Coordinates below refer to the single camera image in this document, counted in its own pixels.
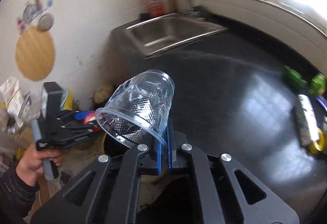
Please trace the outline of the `black sleeve left forearm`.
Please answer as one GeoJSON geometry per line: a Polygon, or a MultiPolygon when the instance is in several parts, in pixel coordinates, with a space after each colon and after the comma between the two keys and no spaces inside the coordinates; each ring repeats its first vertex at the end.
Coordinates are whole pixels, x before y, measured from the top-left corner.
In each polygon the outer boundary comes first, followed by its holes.
{"type": "Polygon", "coordinates": [[[1,219],[5,223],[25,223],[24,217],[32,209],[40,186],[26,184],[15,167],[6,170],[1,176],[1,219]]]}

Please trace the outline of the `person's left hand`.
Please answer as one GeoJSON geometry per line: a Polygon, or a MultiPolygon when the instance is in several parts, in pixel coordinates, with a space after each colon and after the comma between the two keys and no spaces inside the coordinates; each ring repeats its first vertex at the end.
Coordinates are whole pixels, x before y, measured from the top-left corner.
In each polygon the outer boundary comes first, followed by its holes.
{"type": "Polygon", "coordinates": [[[66,152],[65,149],[43,149],[37,151],[36,146],[31,144],[16,166],[16,173],[25,184],[35,186],[37,179],[44,173],[42,161],[44,159],[50,159],[56,166],[60,166],[66,152]]]}

